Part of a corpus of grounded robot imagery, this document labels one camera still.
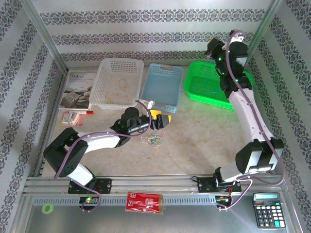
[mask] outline white plastic basket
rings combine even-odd
[[[123,110],[136,105],[144,63],[129,58],[101,61],[89,102],[104,109]]]

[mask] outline red box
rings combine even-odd
[[[126,211],[163,213],[163,195],[151,193],[128,193]]]

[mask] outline book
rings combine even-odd
[[[90,110],[89,96],[96,72],[70,72],[59,109]]]

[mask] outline plastic basket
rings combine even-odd
[[[144,63],[128,58],[101,61],[89,102],[104,109],[123,110],[136,105]]]
[[[246,71],[245,74],[251,85],[254,85],[252,75]],[[191,63],[184,82],[184,90],[191,100],[234,110],[234,107],[220,88],[220,78],[213,63]]]
[[[154,100],[154,109],[176,112],[183,74],[182,67],[150,64],[141,98]]]

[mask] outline calculator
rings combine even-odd
[[[279,193],[254,193],[253,206],[258,228],[265,230],[286,228]]]

